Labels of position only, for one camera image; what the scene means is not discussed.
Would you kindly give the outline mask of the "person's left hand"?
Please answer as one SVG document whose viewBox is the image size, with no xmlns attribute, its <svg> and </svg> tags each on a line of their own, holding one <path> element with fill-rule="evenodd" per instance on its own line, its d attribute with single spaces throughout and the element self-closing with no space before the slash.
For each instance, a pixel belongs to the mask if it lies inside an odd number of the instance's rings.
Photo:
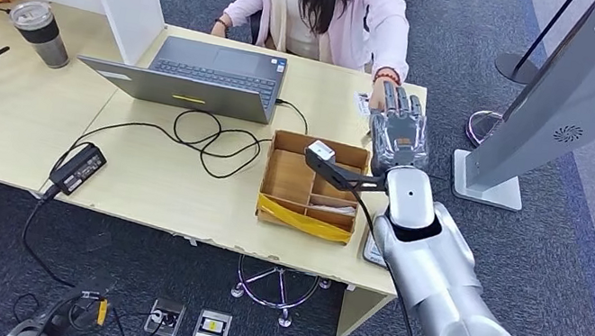
<svg viewBox="0 0 595 336">
<path fill-rule="evenodd" d="M 369 111 L 370 112 L 385 112 L 387 110 L 386 103 L 386 88 L 390 86 L 392 89 L 399 87 L 399 84 L 392 77 L 379 76 L 374 81 L 373 90 L 369 97 Z"/>
</svg>

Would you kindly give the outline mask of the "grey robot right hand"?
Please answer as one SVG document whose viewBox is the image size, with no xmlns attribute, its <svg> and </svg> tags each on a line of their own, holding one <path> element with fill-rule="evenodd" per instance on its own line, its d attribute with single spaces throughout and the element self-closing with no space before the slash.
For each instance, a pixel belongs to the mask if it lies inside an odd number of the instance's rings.
<svg viewBox="0 0 595 336">
<path fill-rule="evenodd" d="M 383 91 L 384 109 L 370 115 L 372 175 L 384 176 L 390 168 L 400 166 L 425 171 L 428 165 L 427 118 L 421 101 L 392 83 L 383 83 Z"/>
</svg>

